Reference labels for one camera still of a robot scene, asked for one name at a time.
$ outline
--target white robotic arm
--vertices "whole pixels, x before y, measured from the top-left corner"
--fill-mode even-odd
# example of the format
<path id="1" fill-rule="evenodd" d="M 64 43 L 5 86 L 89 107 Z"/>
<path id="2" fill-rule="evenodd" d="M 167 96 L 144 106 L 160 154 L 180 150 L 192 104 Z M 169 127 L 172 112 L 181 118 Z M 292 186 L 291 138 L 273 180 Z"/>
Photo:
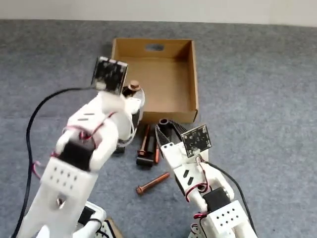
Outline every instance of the white robotic arm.
<path id="1" fill-rule="evenodd" d="M 199 223 L 192 224 L 189 238 L 257 238 L 240 202 L 234 200 L 232 187 L 219 170 L 207 163 L 211 147 L 207 127 L 187 131 L 167 121 L 156 126 L 157 141 L 185 199 L 199 208 L 194 216 Z M 168 127 L 182 142 L 170 142 Z"/>
<path id="2" fill-rule="evenodd" d="M 114 71 L 120 73 L 126 67 L 107 58 L 98 62 L 103 66 L 115 64 Z M 100 91 L 69 118 L 41 177 L 40 188 L 23 218 L 18 238 L 31 238 L 38 231 L 38 238 L 95 237 L 106 213 L 87 199 L 99 170 L 117 146 L 132 141 L 145 102 L 140 88 L 125 96 L 113 92 Z M 78 227 L 80 219 L 84 220 L 82 228 Z"/>

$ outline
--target cardboard tray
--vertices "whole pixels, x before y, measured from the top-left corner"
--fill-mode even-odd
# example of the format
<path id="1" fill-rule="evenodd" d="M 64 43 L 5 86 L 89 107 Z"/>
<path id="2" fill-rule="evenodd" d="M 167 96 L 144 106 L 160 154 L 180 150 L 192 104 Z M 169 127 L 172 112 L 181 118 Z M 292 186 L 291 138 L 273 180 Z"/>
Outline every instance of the cardboard tray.
<path id="1" fill-rule="evenodd" d="M 192 40 L 116 38 L 112 58 L 128 63 L 126 84 L 137 80 L 145 92 L 143 122 L 195 120 L 198 92 Z"/>

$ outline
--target gray carpet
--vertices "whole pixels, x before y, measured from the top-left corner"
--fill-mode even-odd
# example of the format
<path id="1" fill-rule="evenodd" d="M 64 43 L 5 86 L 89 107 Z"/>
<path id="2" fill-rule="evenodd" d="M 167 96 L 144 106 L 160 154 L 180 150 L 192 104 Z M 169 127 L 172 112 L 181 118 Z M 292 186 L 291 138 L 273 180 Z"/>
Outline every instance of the gray carpet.
<path id="1" fill-rule="evenodd" d="M 192 38 L 200 112 L 212 137 L 211 160 L 245 193 L 260 238 L 317 233 L 317 29 L 286 26 L 0 21 L 0 233 L 13 231 L 27 176 L 25 129 L 49 93 L 90 83 L 97 55 L 114 37 Z M 52 99 L 35 120 L 34 159 L 47 162 L 67 118 L 94 92 Z M 169 179 L 135 192 L 167 170 L 138 170 L 134 154 L 102 168 L 90 201 L 106 209 L 127 238 L 185 238 L 196 209 Z M 38 188 L 32 180 L 31 198 Z"/>

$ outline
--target hex bolt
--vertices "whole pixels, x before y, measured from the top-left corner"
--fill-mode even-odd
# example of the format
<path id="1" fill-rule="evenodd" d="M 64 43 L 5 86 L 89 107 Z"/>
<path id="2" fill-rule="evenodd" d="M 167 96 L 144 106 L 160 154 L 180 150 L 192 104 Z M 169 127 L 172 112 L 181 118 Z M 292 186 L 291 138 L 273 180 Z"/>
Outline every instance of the hex bolt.
<path id="1" fill-rule="evenodd" d="M 150 125 L 147 125 L 147 128 L 145 129 L 144 137 L 143 137 L 143 142 L 140 150 L 138 150 L 138 156 L 146 156 L 147 154 L 147 146 L 148 146 L 148 141 L 149 141 L 149 134 L 150 134 Z"/>
<path id="2" fill-rule="evenodd" d="M 130 84 L 128 85 L 128 88 L 131 91 L 139 91 L 141 89 L 140 83 L 137 80 L 132 80 Z"/>
<path id="3" fill-rule="evenodd" d="M 166 172 L 166 173 L 162 174 L 161 176 L 157 177 L 156 179 L 152 180 L 151 182 L 149 182 L 143 186 L 138 186 L 135 190 L 137 191 L 138 195 L 142 196 L 145 191 L 156 186 L 157 184 L 164 181 L 168 177 L 169 177 L 169 172 Z"/>

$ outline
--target black cable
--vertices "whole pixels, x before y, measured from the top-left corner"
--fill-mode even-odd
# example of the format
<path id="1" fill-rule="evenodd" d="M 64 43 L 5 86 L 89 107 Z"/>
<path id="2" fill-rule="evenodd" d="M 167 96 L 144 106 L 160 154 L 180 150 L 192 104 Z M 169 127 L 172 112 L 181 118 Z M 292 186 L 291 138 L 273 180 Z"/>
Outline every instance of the black cable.
<path id="1" fill-rule="evenodd" d="M 240 196 L 242 198 L 243 204 L 244 204 L 244 206 L 246 208 L 246 211 L 247 211 L 247 214 L 248 214 L 248 217 L 249 217 L 249 221 L 250 221 L 250 225 L 251 225 L 253 231 L 255 232 L 255 234 L 257 234 L 256 228 L 254 226 L 254 223 L 253 223 L 253 220 L 252 220 L 252 217 L 251 217 L 251 213 L 250 213 L 250 210 L 249 210 L 249 207 L 248 207 L 248 204 L 247 204 L 247 201 L 246 201 L 246 199 L 244 197 L 244 194 L 243 194 L 242 189 L 241 189 L 240 185 L 238 184 L 238 182 L 230 174 L 228 174 L 223 169 L 219 168 L 217 165 L 214 165 L 214 164 L 210 163 L 209 161 L 204 161 L 204 163 L 209 164 L 211 167 L 213 167 L 216 170 L 219 170 L 220 172 L 222 172 L 224 175 L 226 175 L 237 186 L 237 188 L 239 190 L 239 193 L 240 193 Z"/>
<path id="2" fill-rule="evenodd" d="M 205 232 L 205 230 L 204 230 L 204 228 L 203 228 L 203 226 L 202 226 L 202 219 L 203 219 L 203 218 L 205 218 L 205 217 L 201 217 L 201 218 L 199 219 L 199 225 L 200 225 L 200 228 L 202 229 L 202 231 L 203 231 L 205 237 L 207 238 L 206 232 Z"/>
<path id="3" fill-rule="evenodd" d="M 88 89 L 93 89 L 92 87 L 86 87 L 86 88 L 66 88 L 66 89 L 62 89 L 62 90 L 59 90 L 55 93 L 52 93 L 51 95 L 45 97 L 41 102 L 40 104 L 38 104 L 38 106 L 35 108 L 34 112 L 32 113 L 30 119 L 29 119 L 29 123 L 28 123 L 28 126 L 26 128 L 26 146 L 27 146 L 27 149 L 28 149 L 28 156 L 29 156 L 29 168 L 28 168 L 28 177 L 27 177 L 27 180 L 26 180 L 26 189 L 25 189 L 25 194 L 24 194 L 24 201 L 23 201 L 23 205 L 22 205 L 22 208 L 21 208 L 21 212 L 20 212 L 20 217 L 19 217 L 19 220 L 16 224 L 16 227 L 15 227 L 15 230 L 11 236 L 11 238 L 16 238 L 17 235 L 18 235 L 18 232 L 21 228 L 21 225 L 22 225 L 22 220 L 23 220 L 23 217 L 24 217 L 24 214 L 25 214 L 25 210 L 26 210 L 26 207 L 27 207 L 27 204 L 28 204 L 28 199 L 29 199 L 29 194 L 30 194 L 30 186 L 31 186 L 31 178 L 32 178 L 32 166 L 33 166 L 33 157 L 32 157 L 32 149 L 31 149 L 31 142 L 30 142 L 30 131 L 31 131 L 31 127 L 32 127 L 32 124 L 33 124 L 33 121 L 34 121 L 34 118 L 36 116 L 36 114 L 39 112 L 39 110 L 41 109 L 41 107 L 44 105 L 44 103 L 46 103 L 49 99 L 59 95 L 59 94 L 62 94 L 62 93 L 65 93 L 65 92 L 69 92 L 69 91 L 81 91 L 81 90 L 88 90 Z"/>
<path id="4" fill-rule="evenodd" d="M 89 222 L 89 221 L 99 222 L 100 228 L 96 231 L 96 233 L 101 234 L 103 237 L 105 236 L 106 238 L 109 238 L 109 236 L 108 236 L 106 233 L 104 233 L 104 232 L 102 232 L 102 231 L 100 230 L 101 227 L 103 227 L 103 223 L 102 223 L 99 219 L 97 219 L 97 218 L 91 218 L 91 219 L 88 220 L 88 222 Z"/>
<path id="5" fill-rule="evenodd" d="M 101 234 L 102 236 L 105 236 L 106 238 L 109 238 L 109 236 L 108 236 L 106 233 L 104 233 L 104 232 L 102 232 L 102 231 L 100 231 L 100 230 L 98 230 L 96 233 L 99 233 L 99 234 Z"/>

